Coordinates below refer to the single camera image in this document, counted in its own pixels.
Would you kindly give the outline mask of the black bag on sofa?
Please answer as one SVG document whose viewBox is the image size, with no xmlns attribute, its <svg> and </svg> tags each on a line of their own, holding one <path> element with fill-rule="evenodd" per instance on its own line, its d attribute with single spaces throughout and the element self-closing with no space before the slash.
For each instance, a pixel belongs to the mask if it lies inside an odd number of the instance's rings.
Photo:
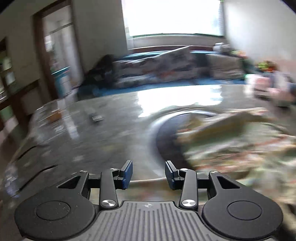
<svg viewBox="0 0 296 241">
<path fill-rule="evenodd" d="M 84 75 L 82 85 L 95 85 L 98 88 L 111 88 L 114 82 L 114 64 L 112 55 L 104 55 Z"/>
</svg>

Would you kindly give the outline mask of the brown wooden door frame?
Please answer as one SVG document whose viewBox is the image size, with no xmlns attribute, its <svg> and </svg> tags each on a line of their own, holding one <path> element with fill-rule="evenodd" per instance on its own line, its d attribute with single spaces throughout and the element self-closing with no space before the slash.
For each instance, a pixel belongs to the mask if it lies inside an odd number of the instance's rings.
<svg viewBox="0 0 296 241">
<path fill-rule="evenodd" d="M 34 44 L 51 100 L 68 95 L 83 80 L 74 1 L 55 1 L 32 16 Z"/>
</svg>

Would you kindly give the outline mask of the grey folded cushion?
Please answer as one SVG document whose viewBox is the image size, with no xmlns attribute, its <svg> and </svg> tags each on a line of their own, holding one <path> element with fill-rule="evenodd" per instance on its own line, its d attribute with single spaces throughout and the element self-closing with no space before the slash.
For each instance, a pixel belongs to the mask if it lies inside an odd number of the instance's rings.
<svg viewBox="0 0 296 241">
<path fill-rule="evenodd" d="M 240 58 L 221 54 L 207 54 L 210 75 L 214 79 L 243 79 L 245 71 Z"/>
</svg>

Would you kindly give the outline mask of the butterfly print quilt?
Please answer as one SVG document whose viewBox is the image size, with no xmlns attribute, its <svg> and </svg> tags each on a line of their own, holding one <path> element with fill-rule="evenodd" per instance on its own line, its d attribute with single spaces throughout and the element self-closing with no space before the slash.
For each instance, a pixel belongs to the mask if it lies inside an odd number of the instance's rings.
<svg viewBox="0 0 296 241">
<path fill-rule="evenodd" d="M 203 66 L 189 47 L 139 60 L 118 60 L 114 67 L 115 88 L 190 80 L 209 74 L 209 67 Z"/>
</svg>

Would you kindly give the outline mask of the blue sofa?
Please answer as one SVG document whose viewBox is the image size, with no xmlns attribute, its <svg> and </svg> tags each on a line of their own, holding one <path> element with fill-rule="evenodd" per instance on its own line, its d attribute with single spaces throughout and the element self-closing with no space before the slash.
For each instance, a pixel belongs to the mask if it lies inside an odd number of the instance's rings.
<svg viewBox="0 0 296 241">
<path fill-rule="evenodd" d="M 241 83 L 247 66 L 240 57 L 182 47 L 162 53 L 103 56 L 78 88 L 79 100 L 150 88 Z"/>
</svg>

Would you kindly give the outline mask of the patterned colourful garment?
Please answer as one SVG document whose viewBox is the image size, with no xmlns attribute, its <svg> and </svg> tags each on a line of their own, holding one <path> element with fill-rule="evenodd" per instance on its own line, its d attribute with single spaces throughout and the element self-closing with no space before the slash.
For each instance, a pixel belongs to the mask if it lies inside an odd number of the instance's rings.
<svg viewBox="0 0 296 241">
<path fill-rule="evenodd" d="M 295 214 L 295 135 L 265 108 L 229 109 L 190 127 L 200 139 L 186 152 L 198 173 L 216 170 L 275 200 Z"/>
</svg>

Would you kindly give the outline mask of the colourful toys pile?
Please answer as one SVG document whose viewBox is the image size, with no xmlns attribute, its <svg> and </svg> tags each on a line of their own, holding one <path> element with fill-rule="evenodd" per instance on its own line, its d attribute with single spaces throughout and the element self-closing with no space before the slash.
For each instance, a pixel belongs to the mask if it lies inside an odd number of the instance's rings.
<svg viewBox="0 0 296 241">
<path fill-rule="evenodd" d="M 254 63 L 243 51 L 240 50 L 232 50 L 230 55 L 241 59 L 243 69 L 246 73 L 273 73 L 278 70 L 277 65 L 273 61 L 265 60 Z"/>
</svg>

